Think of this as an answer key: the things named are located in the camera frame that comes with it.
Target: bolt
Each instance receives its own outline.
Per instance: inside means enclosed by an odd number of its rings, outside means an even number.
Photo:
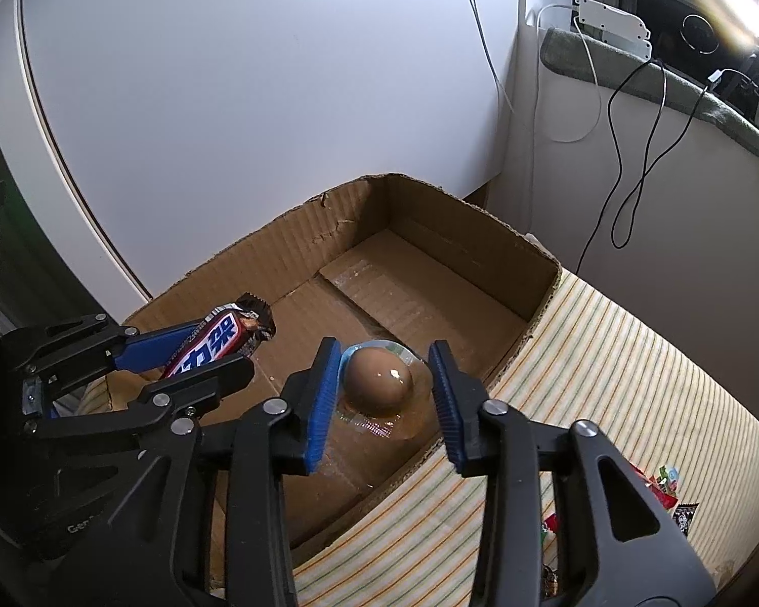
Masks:
[[[490,415],[503,415],[508,412],[509,405],[500,399],[487,399],[483,403],[483,409]]]
[[[172,433],[185,436],[194,431],[194,421],[190,417],[178,417],[172,422]]]
[[[281,397],[273,397],[261,405],[261,408],[264,409],[264,412],[268,415],[281,415],[288,407],[288,403],[281,399]]]
[[[585,438],[592,438],[599,433],[599,427],[590,420],[577,420],[573,424],[574,431]]]

